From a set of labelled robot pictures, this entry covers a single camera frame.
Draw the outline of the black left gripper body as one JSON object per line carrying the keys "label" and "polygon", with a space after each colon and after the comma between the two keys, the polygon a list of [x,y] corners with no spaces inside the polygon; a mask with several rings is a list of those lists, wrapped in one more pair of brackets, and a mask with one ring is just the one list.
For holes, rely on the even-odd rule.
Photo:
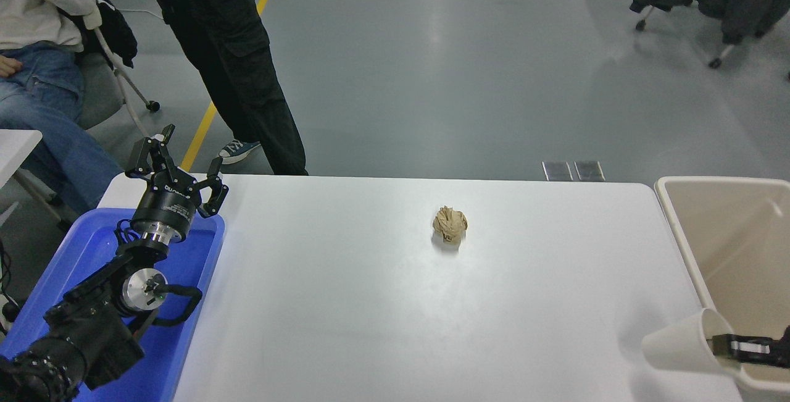
{"label": "black left gripper body", "polygon": [[166,172],[153,174],[131,219],[133,230],[149,232],[156,223],[176,233],[188,233],[198,205],[189,190],[195,183],[186,172],[178,172],[173,179]]}

